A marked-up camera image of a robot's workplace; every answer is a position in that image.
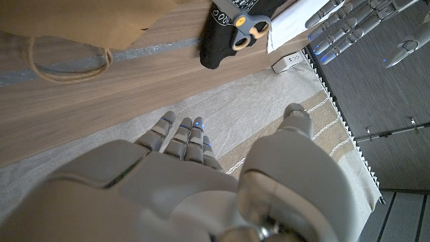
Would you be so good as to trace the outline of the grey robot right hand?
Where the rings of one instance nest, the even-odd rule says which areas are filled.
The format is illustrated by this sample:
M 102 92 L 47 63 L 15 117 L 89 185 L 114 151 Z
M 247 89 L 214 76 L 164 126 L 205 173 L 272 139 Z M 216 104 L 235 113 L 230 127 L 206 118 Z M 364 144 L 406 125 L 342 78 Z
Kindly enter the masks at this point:
M 351 188 L 286 107 L 238 177 L 223 172 L 201 118 L 167 112 L 133 143 L 115 140 L 59 167 L 1 224 L 2 241 L 353 241 Z

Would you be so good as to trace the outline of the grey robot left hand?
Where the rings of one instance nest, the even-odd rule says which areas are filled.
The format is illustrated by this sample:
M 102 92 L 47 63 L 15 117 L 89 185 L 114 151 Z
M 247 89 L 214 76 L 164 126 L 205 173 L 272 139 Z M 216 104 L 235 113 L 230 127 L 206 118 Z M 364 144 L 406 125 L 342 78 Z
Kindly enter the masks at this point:
M 330 0 L 305 23 L 308 40 L 313 41 L 333 24 L 344 22 L 313 48 L 315 55 L 324 54 L 320 63 L 326 65 L 362 39 L 381 22 L 417 3 L 418 0 Z

